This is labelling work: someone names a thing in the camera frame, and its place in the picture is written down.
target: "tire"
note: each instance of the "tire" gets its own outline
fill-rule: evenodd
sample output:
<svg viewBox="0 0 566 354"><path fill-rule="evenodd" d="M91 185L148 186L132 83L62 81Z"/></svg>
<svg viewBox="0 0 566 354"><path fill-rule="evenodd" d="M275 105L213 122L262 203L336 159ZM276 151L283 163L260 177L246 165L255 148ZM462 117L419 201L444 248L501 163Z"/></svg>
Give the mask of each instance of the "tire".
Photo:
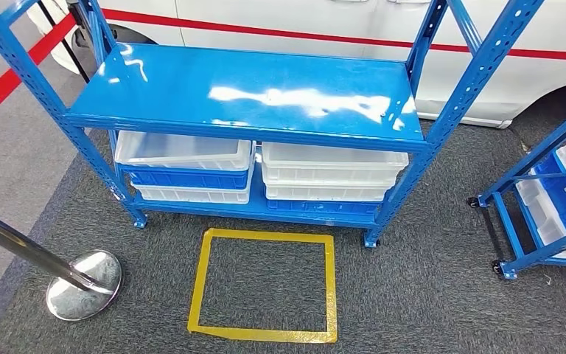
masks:
<svg viewBox="0 0 566 354"><path fill-rule="evenodd" d="M141 33L127 27L119 26L117 24L110 24L109 27L111 29L113 37L118 42L157 44L147 36L142 35ZM83 33L84 32L81 29L74 31L74 35L72 36L71 41L71 47L75 56L77 57L77 59L79 59L81 66L83 66L85 72L89 76L92 76L97 70L97 63L94 60L94 55L92 54L92 51L88 44L87 35L84 35Z"/></svg>

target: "yellow tape square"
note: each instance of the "yellow tape square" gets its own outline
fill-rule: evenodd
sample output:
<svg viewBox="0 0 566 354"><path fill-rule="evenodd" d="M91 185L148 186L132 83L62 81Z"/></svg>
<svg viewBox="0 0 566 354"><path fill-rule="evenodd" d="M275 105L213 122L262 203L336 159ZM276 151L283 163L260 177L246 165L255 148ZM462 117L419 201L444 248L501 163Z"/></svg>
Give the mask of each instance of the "yellow tape square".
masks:
<svg viewBox="0 0 566 354"><path fill-rule="evenodd" d="M326 332L305 330L259 330L252 328L200 326L200 306L205 291L205 278L213 237L240 238L244 240L308 242L324 244L326 280ZM187 330L240 341L284 341L292 343L334 343L338 339L337 304L335 301L335 247L331 235L289 234L284 232L255 232L226 229L209 229L203 236L200 258L194 281L192 304L189 308Z"/></svg>

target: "carpet floor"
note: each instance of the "carpet floor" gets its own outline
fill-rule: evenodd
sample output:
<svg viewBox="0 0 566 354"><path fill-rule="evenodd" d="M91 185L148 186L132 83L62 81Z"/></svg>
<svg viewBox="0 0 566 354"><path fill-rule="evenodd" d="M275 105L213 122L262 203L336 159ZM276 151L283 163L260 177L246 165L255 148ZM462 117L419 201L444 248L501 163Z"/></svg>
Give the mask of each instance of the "carpet floor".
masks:
<svg viewBox="0 0 566 354"><path fill-rule="evenodd" d="M566 110L557 97L526 111L517 131L459 126L373 250L363 248L361 230L326 226L151 213L146 229L135 229L87 167L72 167L71 192L47 219L42 243L67 258L95 248L114 252L126 269L124 290L97 317L66 323L43 303L50 277L29 267L10 286L11 301L3 300L0 353L566 353L566 268L499 280L490 262L499 251L510 257L505 237L498 231L490 238L485 215L465 203L541 134L527 119L566 118L545 105ZM92 136L109 155L104 135ZM337 342L189 333L200 244L211 227L333 235ZM200 323L324 330L324 291L321 245L214 239Z"/></svg>

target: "blue shelf cart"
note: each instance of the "blue shelf cart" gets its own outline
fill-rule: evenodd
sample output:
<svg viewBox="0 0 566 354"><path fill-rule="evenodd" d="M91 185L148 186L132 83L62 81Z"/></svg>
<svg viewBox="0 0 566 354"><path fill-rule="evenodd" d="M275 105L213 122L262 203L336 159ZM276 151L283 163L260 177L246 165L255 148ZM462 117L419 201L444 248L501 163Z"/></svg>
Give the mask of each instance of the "blue shelf cart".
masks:
<svg viewBox="0 0 566 354"><path fill-rule="evenodd" d="M377 241L543 0L510 0L484 39L461 0L432 0L406 61L117 43L96 0L69 0L90 33L97 73L65 107L16 40L10 25L37 0L15 1L0 13L0 53L89 162L134 220L144 210L185 212L366 229ZM472 60L424 136L414 97L436 30L450 7ZM119 165L112 169L83 128L149 131L414 154L376 215L271 210L261 174L246 205L146 201L131 195Z"/></svg>
<svg viewBox="0 0 566 354"><path fill-rule="evenodd" d="M556 155L556 149L565 141L566 121L553 131L550 136L543 139L528 155L524 156L488 190L469 200L472 207L489 207L494 204L498 211L515 256L515 259L511 261L497 260L494 262L494 271L506 279L514 279L517 277L518 271L539 264L566 266L566 258L554 257L566 250L566 236L544 245L532 215L515 187L515 184L521 180L540 179L554 206L560 211L562 222L566 228L566 191L564 190L566 186L566 170ZM534 168L536 172L533 175L528 173L531 168ZM514 193L515 199L517 199L521 214L535 245L535 249L532 252L525 253L522 248L513 221L503 200L505 192Z"/></svg>

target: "red stripe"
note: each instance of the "red stripe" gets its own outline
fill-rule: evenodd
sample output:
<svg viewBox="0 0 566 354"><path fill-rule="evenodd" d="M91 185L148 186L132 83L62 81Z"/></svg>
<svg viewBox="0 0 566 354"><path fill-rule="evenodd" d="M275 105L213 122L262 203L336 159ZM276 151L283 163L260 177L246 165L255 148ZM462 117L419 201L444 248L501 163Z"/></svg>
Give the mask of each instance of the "red stripe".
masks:
<svg viewBox="0 0 566 354"><path fill-rule="evenodd" d="M33 62L39 64L51 52L55 46L66 36L74 26L74 19L71 15L66 16L59 24L51 29L51 32L42 37L29 51L29 56ZM0 104L10 96L21 80L16 76L12 69L9 69L0 77Z"/></svg>
<svg viewBox="0 0 566 354"><path fill-rule="evenodd" d="M104 9L103 13L107 18L112 20L139 22L143 24L160 24L164 26L196 28L200 30L249 33L252 35L275 35L279 37L315 39L319 41L371 44L375 46L398 46L402 48L411 48L413 46L413 43L405 41L387 41L383 39L344 37L340 35L319 35L317 33L282 31L279 29L236 26L233 24L217 24L214 22L146 15L144 13L130 13L120 10ZM451 44L432 44L430 48L444 52L469 52L467 46L456 46ZM514 57L566 60L566 52L554 50L511 49L509 55Z"/></svg>

